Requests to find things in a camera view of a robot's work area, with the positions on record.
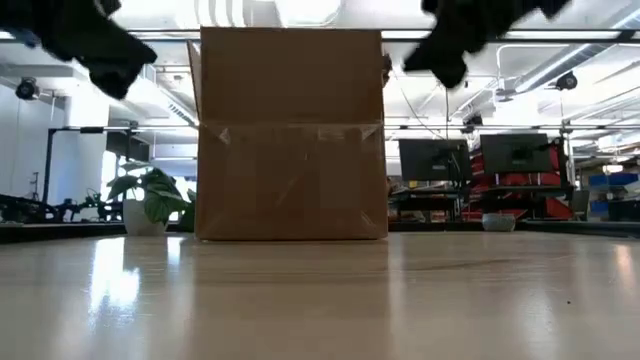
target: computer monitor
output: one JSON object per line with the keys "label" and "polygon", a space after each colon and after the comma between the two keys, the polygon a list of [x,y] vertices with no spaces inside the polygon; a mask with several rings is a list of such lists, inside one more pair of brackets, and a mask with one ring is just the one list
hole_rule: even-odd
{"label": "computer monitor", "polygon": [[553,171],[546,134],[480,135],[485,174]]}
{"label": "computer monitor", "polygon": [[465,140],[401,139],[398,143],[403,180],[471,180]]}

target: green leaf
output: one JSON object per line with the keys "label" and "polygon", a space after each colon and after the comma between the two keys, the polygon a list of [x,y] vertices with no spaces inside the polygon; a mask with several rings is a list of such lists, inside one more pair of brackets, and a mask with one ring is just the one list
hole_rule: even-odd
{"label": "green leaf", "polygon": [[191,201],[191,203],[195,204],[195,202],[196,202],[196,192],[195,191],[193,191],[191,189],[187,190],[187,197],[189,198],[189,201]]}
{"label": "green leaf", "polygon": [[164,190],[149,190],[145,197],[144,210],[151,222],[167,222],[172,213],[184,211],[187,205],[180,195]]}
{"label": "green leaf", "polygon": [[157,195],[160,195],[163,198],[168,198],[168,200],[175,200],[175,201],[182,202],[183,204],[187,204],[187,202],[184,201],[184,199],[180,194],[174,194],[171,191],[168,191],[162,185],[151,185],[148,189],[148,192],[155,193]]}
{"label": "green leaf", "polygon": [[144,212],[152,223],[166,223],[173,211],[164,199],[153,192],[144,198]]}
{"label": "green leaf", "polygon": [[122,166],[120,166],[122,169],[124,169],[124,171],[133,171],[133,170],[138,170],[138,169],[144,169],[144,168],[148,168],[151,167],[151,164],[143,162],[143,161],[130,161]]}
{"label": "green leaf", "polygon": [[107,200],[112,200],[128,190],[138,187],[138,178],[132,175],[121,176],[110,181],[107,186],[111,187]]}
{"label": "green leaf", "polygon": [[150,189],[154,186],[162,186],[164,187],[162,190],[169,191],[172,194],[180,195],[180,191],[175,185],[175,180],[173,180],[169,175],[165,174],[164,171],[154,168],[149,173],[144,174],[140,177],[142,182],[142,187],[144,189]]}

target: table surface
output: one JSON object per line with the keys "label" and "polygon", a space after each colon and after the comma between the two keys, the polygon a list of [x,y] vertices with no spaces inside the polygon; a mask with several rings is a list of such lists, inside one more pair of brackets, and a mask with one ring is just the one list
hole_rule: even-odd
{"label": "table surface", "polygon": [[640,242],[0,246],[1,359],[638,359]]}

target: potted plant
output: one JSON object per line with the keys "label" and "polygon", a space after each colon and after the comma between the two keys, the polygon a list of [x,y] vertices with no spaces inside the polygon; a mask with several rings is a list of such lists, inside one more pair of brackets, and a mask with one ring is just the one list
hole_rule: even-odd
{"label": "potted plant", "polygon": [[117,177],[107,184],[111,187],[107,200],[126,194],[129,190],[143,189],[144,200],[125,199],[123,201],[123,221],[127,233],[133,236],[160,236],[165,233],[169,216],[187,208],[175,180],[164,171],[148,163],[133,161],[122,165],[125,171],[148,168],[145,174],[130,174]]}
{"label": "potted plant", "polygon": [[195,230],[196,224],[196,192],[189,189],[187,191],[187,197],[189,198],[189,202],[178,223],[178,231],[192,233]]}

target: box flap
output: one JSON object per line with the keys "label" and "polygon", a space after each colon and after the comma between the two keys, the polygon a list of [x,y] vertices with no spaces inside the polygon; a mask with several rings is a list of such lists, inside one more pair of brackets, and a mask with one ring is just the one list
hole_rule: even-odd
{"label": "box flap", "polygon": [[202,119],[202,57],[193,41],[187,41],[187,51],[189,53],[189,65],[191,66],[196,110],[198,111],[198,118]]}
{"label": "box flap", "polygon": [[202,28],[202,122],[381,124],[380,32]]}

